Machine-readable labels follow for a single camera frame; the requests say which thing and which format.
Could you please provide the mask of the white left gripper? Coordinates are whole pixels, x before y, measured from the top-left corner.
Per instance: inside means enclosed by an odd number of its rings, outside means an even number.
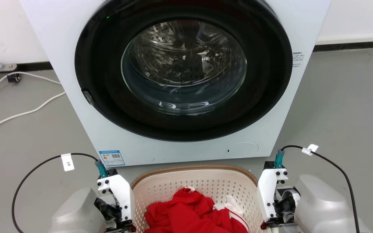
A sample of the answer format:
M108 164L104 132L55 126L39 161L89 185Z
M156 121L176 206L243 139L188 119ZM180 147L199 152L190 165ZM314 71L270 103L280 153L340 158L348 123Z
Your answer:
M119 174L99 178L96 207L105 218L107 231L135 231L136 206L133 189Z

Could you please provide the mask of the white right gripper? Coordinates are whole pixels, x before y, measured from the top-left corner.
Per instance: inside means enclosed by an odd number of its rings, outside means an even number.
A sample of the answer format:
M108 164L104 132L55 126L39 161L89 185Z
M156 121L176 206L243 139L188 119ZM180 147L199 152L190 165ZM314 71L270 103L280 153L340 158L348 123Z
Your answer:
M256 198L263 222L261 229L295 227L296 206L300 194L295 187L283 187L288 180L287 169L277 167L274 161L266 161L258 180Z

